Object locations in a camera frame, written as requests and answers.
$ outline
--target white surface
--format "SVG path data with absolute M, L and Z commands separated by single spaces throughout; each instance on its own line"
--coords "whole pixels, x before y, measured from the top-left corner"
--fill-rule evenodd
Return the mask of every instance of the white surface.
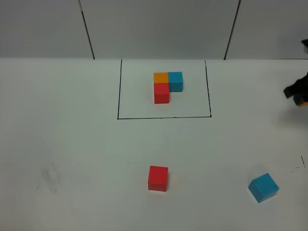
M 92 58 L 78 0 L 1 0 L 0 57 Z
M 243 0 L 227 59 L 307 59 L 307 0 Z
M 81 3 L 97 59 L 223 59 L 238 0 Z
M 308 108 L 282 90 L 307 66 L 207 61 L 212 118 L 117 120 L 120 61 L 0 60 L 0 230 L 306 231 Z
M 154 104 L 154 72 L 183 73 L 183 92 Z M 211 116 L 204 60 L 123 60 L 119 118 Z

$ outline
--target black rectangle outline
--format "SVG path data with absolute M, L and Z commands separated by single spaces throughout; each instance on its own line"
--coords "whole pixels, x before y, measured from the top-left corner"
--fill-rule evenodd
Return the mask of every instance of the black rectangle outline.
M 179 116 L 179 117 L 141 117 L 141 118 L 119 118 L 120 113 L 120 99 L 121 99 L 121 81 L 122 81 L 122 61 L 121 59 L 121 68 L 120 68 L 120 86 L 119 86 L 119 102 L 117 106 L 117 119 L 178 119 L 178 118 L 212 118 L 212 111 L 211 111 L 211 101 L 210 101 L 210 92 L 208 90 L 208 80 L 207 80 L 207 66 L 206 61 L 205 63 L 205 78 L 206 78 L 206 86 L 207 86 L 207 95 L 208 95 L 208 106 L 210 109 L 210 116 Z

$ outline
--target block structure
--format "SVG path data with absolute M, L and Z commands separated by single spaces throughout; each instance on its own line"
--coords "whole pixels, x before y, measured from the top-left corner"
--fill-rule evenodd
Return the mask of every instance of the block structure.
M 267 173 L 254 179 L 248 186 L 248 189 L 260 203 L 274 196 L 279 190 L 279 187 L 272 177 L 270 177 L 269 173 Z
M 150 166 L 148 189 L 154 191 L 167 191 L 168 168 Z
M 183 74 L 182 72 L 168 72 L 170 92 L 183 91 Z
M 154 73 L 154 103 L 169 103 L 168 73 Z

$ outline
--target white table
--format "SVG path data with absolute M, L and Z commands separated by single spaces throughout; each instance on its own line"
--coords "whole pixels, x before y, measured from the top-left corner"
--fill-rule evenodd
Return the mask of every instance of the white table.
M 0 230 L 307 230 L 308 108 L 282 91 L 308 61 L 207 61 L 211 118 L 117 120 L 120 62 L 0 60 Z

